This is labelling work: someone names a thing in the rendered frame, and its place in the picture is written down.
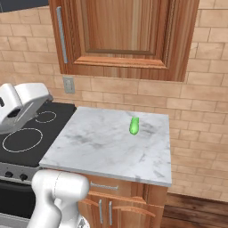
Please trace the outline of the grey wall outlet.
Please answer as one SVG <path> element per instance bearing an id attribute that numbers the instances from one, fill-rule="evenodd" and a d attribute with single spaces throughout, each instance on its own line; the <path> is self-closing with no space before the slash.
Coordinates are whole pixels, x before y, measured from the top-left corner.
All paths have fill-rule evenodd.
<path id="1" fill-rule="evenodd" d="M 75 93 L 75 85 L 73 77 L 63 77 L 64 91 L 66 94 Z"/>

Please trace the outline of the wooden drawer front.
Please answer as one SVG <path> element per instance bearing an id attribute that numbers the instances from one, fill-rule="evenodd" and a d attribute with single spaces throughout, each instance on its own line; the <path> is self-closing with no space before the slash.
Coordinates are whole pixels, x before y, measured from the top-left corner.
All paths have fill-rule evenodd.
<path id="1" fill-rule="evenodd" d="M 117 195 L 120 197 L 129 198 L 131 196 L 131 182 L 118 180 L 115 178 L 96 176 L 96 175 L 85 175 L 85 177 L 89 180 L 89 183 L 93 182 L 93 183 L 104 184 L 109 186 L 118 186 L 118 190 L 113 191 L 113 190 L 107 190 L 103 188 L 91 187 L 90 185 L 91 191 L 96 191 L 99 193 L 110 194 L 110 195 Z"/>

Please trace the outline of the dark range hood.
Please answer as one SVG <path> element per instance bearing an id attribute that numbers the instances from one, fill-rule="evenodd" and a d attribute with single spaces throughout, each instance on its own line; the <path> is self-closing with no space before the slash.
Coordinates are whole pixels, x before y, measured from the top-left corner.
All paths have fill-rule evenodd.
<path id="1" fill-rule="evenodd" d="M 13 12 L 48 4 L 48 0 L 0 0 L 0 12 Z"/>

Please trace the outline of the wooden wall cabinet door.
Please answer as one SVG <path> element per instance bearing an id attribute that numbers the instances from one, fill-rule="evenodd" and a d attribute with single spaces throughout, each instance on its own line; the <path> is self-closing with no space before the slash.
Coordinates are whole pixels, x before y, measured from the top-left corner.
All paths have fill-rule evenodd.
<path id="1" fill-rule="evenodd" d="M 64 75 L 183 82 L 200 0 L 49 0 Z M 64 63 L 56 7 L 68 63 Z"/>

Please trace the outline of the wooden base cabinet door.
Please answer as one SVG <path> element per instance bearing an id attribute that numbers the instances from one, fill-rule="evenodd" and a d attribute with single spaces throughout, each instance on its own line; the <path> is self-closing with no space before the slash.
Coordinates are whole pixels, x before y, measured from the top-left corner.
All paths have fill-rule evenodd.
<path id="1" fill-rule="evenodd" d="M 102 218 L 103 224 L 100 224 L 98 201 L 102 199 Z M 78 202 L 78 208 L 81 215 L 89 223 L 90 228 L 105 228 L 105 203 L 106 199 L 100 195 L 88 194 L 85 199 Z"/>
<path id="2" fill-rule="evenodd" d="M 112 226 L 109 228 L 152 228 L 156 214 L 145 205 L 133 201 L 112 201 Z"/>

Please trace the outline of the black oven door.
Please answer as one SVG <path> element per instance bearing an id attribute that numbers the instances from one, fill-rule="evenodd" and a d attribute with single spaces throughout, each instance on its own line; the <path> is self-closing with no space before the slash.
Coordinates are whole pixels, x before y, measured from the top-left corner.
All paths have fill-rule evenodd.
<path id="1" fill-rule="evenodd" d="M 0 180 L 0 213 L 31 218 L 36 196 L 28 184 Z"/>

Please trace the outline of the black hob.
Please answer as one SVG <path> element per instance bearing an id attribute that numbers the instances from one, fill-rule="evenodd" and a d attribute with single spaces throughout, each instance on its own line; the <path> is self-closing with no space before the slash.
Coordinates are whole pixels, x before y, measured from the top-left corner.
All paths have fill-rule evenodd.
<path id="1" fill-rule="evenodd" d="M 37 116 L 13 133 L 0 134 L 0 162 L 38 167 L 56 137 L 76 111 L 74 104 L 47 102 Z"/>

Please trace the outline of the green vegetable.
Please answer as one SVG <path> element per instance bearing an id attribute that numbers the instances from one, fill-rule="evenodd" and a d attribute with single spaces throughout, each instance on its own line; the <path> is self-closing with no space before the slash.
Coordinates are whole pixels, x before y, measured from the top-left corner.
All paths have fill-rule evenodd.
<path id="1" fill-rule="evenodd" d="M 139 132 L 139 118 L 132 117 L 129 132 L 136 135 Z"/>

